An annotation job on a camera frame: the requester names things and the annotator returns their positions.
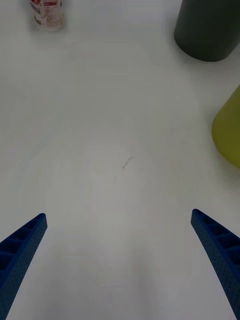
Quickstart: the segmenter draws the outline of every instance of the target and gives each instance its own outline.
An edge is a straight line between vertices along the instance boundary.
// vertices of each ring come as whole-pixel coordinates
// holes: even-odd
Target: dark gray cylinder
[[[196,59],[225,59],[240,42],[240,0],[183,0],[174,38]]]

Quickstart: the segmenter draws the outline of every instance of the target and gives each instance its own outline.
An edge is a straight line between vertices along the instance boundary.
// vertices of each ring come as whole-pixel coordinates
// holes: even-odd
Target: perforated plastic surface
[[[0,243],[0,320],[5,320],[47,229],[44,213]]]
[[[194,209],[191,224],[203,245],[237,320],[240,320],[240,238]]]

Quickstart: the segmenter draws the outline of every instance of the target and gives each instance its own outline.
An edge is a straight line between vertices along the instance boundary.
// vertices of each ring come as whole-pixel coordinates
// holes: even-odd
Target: label
[[[30,0],[33,18],[41,27],[61,28],[64,24],[62,0]]]

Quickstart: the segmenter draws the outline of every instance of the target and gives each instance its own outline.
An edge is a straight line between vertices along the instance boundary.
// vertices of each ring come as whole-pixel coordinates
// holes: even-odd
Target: yellow-green cup
[[[240,86],[216,115],[212,137],[217,150],[240,168]]]

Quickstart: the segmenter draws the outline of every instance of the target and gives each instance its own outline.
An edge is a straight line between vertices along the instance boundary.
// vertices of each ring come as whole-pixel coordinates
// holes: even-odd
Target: small can
[[[62,0],[30,0],[33,19],[46,31],[57,31],[64,25]]]

